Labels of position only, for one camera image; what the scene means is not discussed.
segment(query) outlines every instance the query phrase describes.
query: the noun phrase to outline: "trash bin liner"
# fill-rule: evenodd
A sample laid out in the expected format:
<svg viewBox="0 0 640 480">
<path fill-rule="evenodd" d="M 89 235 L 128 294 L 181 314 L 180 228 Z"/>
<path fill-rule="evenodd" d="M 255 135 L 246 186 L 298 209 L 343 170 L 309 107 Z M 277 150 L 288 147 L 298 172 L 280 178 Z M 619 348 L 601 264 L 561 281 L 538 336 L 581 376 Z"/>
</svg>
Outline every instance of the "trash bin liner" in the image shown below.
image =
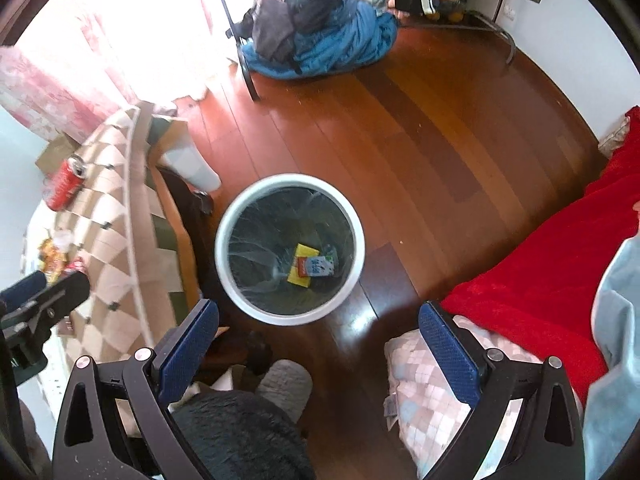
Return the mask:
<svg viewBox="0 0 640 480">
<path fill-rule="evenodd" d="M 298 244 L 320 254 L 335 248 L 334 275 L 311 278 L 309 288 L 289 283 Z M 306 187 L 283 187 L 241 213 L 231 232 L 228 259 L 245 300 L 271 314 L 293 316 L 338 293 L 353 265 L 353 250 L 350 224 L 331 198 Z"/>
</svg>

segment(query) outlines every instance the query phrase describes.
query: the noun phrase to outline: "trash can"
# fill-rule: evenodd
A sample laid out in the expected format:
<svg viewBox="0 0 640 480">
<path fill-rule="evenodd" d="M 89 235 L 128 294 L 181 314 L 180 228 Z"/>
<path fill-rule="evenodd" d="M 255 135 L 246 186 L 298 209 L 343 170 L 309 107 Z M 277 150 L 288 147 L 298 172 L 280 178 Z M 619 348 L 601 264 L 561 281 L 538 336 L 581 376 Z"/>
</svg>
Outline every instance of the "trash can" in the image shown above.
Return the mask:
<svg viewBox="0 0 640 480">
<path fill-rule="evenodd" d="M 336 256 L 332 276 L 308 287 L 288 281 L 296 247 Z M 280 174 L 245 189 L 216 234 L 216 269 L 229 298 L 255 319 L 299 325 L 320 319 L 351 293 L 364 264 L 362 224 L 335 187 L 303 174 Z"/>
</svg>

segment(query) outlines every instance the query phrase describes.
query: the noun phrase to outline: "black fuzzy fabric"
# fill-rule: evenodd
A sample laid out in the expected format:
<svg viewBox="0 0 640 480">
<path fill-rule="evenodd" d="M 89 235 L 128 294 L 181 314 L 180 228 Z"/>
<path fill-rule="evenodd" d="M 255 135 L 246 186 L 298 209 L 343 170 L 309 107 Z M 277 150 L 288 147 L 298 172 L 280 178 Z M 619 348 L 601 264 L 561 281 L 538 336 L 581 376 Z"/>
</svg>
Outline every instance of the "black fuzzy fabric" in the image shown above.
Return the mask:
<svg viewBox="0 0 640 480">
<path fill-rule="evenodd" d="M 296 426 L 255 394 L 200 393 L 174 420 L 215 480 L 316 478 Z"/>
</svg>

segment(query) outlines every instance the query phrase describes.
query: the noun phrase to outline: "yellow package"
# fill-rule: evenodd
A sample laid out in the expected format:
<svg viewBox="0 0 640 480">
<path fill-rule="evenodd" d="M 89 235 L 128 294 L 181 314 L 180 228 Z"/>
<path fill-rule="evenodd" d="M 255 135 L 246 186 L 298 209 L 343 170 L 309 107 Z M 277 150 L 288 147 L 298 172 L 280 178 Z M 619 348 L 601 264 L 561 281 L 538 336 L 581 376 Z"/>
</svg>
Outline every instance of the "yellow package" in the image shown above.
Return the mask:
<svg viewBox="0 0 640 480">
<path fill-rule="evenodd" d="M 296 247 L 296 254 L 294 255 L 293 258 L 293 263 L 291 264 L 291 270 L 289 271 L 289 277 L 287 278 L 287 281 L 289 283 L 293 283 L 294 285 L 299 285 L 299 286 L 305 286 L 308 287 L 309 285 L 311 285 L 311 278 L 307 277 L 307 278 L 300 278 L 300 276 L 298 276 L 298 258 L 300 256 L 318 256 L 318 254 L 320 254 L 320 251 L 313 249 L 311 247 L 307 247 L 306 245 L 303 244 L 298 244 L 298 246 Z"/>
</svg>

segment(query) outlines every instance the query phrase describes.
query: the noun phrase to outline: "red fabric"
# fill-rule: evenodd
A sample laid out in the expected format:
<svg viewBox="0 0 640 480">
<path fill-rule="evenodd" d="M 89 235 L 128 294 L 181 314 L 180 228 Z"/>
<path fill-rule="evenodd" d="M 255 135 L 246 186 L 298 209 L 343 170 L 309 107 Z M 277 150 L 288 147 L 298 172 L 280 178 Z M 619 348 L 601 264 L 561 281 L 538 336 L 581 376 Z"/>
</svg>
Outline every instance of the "red fabric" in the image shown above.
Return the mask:
<svg viewBox="0 0 640 480">
<path fill-rule="evenodd" d="M 591 307 L 620 244 L 638 232 L 640 108 L 603 175 L 584 197 L 553 215 L 500 264 L 457 286 L 442 302 L 545 359 L 566 366 L 580 400 L 607 371 L 591 335 Z"/>
</svg>

